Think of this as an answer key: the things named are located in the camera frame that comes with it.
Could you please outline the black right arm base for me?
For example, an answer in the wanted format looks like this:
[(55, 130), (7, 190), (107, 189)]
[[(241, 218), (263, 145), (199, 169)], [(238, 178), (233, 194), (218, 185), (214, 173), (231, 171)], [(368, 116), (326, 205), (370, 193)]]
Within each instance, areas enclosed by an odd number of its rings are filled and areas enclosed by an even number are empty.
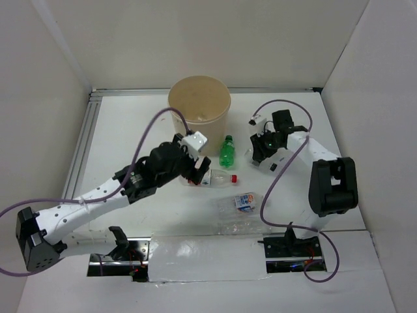
[(319, 238), (297, 239), (293, 230), (284, 234), (272, 235), (257, 242), (264, 248), (266, 272), (290, 273), (307, 271), (326, 271)]

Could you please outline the clear bottle black label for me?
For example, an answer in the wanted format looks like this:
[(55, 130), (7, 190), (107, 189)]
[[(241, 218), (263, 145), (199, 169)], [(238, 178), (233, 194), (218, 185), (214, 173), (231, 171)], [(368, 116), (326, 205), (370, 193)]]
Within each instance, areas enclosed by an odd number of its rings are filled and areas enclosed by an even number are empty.
[(262, 162), (255, 161), (252, 156), (252, 149), (248, 149), (245, 153), (245, 158), (251, 167), (261, 171), (266, 175), (277, 175), (290, 159), (291, 153), (285, 149), (279, 149), (274, 155), (266, 158)]

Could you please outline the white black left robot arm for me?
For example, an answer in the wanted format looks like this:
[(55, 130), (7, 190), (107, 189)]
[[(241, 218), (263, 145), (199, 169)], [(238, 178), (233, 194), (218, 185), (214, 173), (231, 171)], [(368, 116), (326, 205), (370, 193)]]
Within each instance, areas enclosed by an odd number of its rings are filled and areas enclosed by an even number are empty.
[(210, 159), (199, 159), (208, 140), (200, 132), (174, 135), (133, 167), (125, 167), (102, 185), (70, 201), (34, 212), (30, 207), (17, 216), (16, 238), (28, 272), (39, 272), (72, 256), (98, 254), (117, 261), (131, 247), (119, 226), (86, 234), (76, 232), (92, 220), (152, 196), (158, 188), (181, 176), (195, 184), (208, 172)]

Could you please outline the long red label bottle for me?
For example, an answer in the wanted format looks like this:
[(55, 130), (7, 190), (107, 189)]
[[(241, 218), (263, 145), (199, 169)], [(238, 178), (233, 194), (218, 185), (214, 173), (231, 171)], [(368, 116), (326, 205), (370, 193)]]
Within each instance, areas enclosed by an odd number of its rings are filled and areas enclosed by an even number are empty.
[(223, 188), (236, 185), (237, 183), (237, 175), (227, 173), (223, 170), (208, 170), (198, 185), (191, 180), (185, 180), (186, 185), (204, 188)]

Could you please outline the clear bottle blue label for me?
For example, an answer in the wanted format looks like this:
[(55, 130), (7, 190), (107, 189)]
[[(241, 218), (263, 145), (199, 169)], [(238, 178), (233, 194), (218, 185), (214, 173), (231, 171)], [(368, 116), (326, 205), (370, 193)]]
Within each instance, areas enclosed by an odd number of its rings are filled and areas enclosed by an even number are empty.
[(228, 196), (215, 201), (219, 216), (223, 220), (246, 220), (259, 215), (264, 196), (247, 192)]

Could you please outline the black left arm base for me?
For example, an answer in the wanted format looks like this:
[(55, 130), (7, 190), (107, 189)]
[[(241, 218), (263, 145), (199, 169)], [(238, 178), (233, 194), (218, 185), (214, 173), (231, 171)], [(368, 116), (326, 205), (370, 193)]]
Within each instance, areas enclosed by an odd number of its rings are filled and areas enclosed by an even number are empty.
[(129, 276), (133, 282), (148, 282), (151, 238), (128, 238), (118, 226), (110, 226), (109, 232), (115, 247), (107, 254), (90, 255), (87, 276)]

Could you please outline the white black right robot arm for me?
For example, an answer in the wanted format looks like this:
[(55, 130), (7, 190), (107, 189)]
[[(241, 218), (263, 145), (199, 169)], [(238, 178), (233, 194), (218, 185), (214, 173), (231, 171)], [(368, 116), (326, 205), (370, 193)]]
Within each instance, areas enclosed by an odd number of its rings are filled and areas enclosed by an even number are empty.
[(258, 113), (254, 113), (249, 121), (252, 164), (260, 166), (279, 149), (292, 153), (268, 188), (261, 210), (265, 209), (267, 198), (295, 159), (300, 159), (309, 168), (309, 208), (288, 226), (295, 233), (284, 240), (285, 250), (292, 256), (300, 255), (307, 247), (306, 239), (315, 237), (333, 216), (343, 215), (358, 205), (354, 160), (337, 156), (314, 140), (310, 136), (313, 119), (310, 113), (306, 115), (309, 119), (307, 127), (296, 126), (289, 110), (272, 114), (273, 130), (267, 129), (267, 119)]

